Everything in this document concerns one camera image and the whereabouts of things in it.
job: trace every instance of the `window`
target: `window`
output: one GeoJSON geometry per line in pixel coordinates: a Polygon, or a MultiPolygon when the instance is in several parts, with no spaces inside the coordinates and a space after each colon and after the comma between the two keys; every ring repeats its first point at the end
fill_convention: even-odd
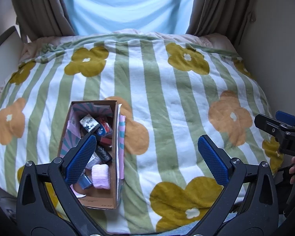
{"type": "Polygon", "coordinates": [[[185,34],[193,0],[64,0],[79,35],[125,28],[142,32],[185,34]]]}

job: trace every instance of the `pink sponge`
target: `pink sponge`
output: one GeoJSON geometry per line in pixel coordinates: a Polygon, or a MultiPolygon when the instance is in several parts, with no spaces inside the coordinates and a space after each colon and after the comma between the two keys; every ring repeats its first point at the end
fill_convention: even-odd
{"type": "Polygon", "coordinates": [[[96,164],[92,167],[92,181],[95,188],[110,189],[109,167],[107,164],[96,164]]]}

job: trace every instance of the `striped comforter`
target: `striped comforter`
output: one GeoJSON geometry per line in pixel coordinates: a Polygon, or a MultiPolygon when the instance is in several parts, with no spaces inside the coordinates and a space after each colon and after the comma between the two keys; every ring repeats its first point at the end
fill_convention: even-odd
{"type": "Polygon", "coordinates": [[[253,124],[269,105],[238,54],[115,34],[45,45],[19,65],[0,97],[0,187],[16,196],[27,160],[57,156],[71,101],[98,99],[117,99],[126,116],[122,201],[87,209],[109,233],[162,232],[205,215],[222,189],[197,151],[203,134],[246,163],[266,160],[275,172],[282,162],[253,124]]]}

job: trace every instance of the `orange flower pattern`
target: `orange flower pattern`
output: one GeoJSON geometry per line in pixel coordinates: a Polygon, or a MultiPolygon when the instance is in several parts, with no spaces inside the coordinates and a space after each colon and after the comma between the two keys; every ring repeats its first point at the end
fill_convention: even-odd
{"type": "Polygon", "coordinates": [[[132,108],[123,98],[114,96],[108,97],[107,99],[117,100],[119,104],[122,104],[120,114],[126,117],[124,149],[130,154],[144,154],[150,143],[150,137],[146,127],[133,120],[132,108]]]}
{"type": "Polygon", "coordinates": [[[240,106],[237,95],[230,90],[224,91],[219,101],[211,104],[208,118],[217,131],[228,133],[234,146],[245,143],[245,130],[252,126],[250,113],[240,106]]]}
{"type": "Polygon", "coordinates": [[[24,98],[19,98],[11,106],[0,111],[0,144],[9,144],[13,136],[22,137],[25,128],[25,116],[22,110],[25,103],[24,98]]]}

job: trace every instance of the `curtain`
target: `curtain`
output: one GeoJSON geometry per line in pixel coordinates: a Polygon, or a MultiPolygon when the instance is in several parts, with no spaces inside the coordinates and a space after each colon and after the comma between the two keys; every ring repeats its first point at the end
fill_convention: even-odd
{"type": "Polygon", "coordinates": [[[34,41],[75,35],[63,0],[12,0],[20,28],[34,41]]]}
{"type": "Polygon", "coordinates": [[[133,28],[185,34],[193,0],[64,0],[78,35],[133,28]]]}
{"type": "Polygon", "coordinates": [[[255,0],[194,0],[187,34],[219,33],[237,47],[249,23],[255,0]]]}

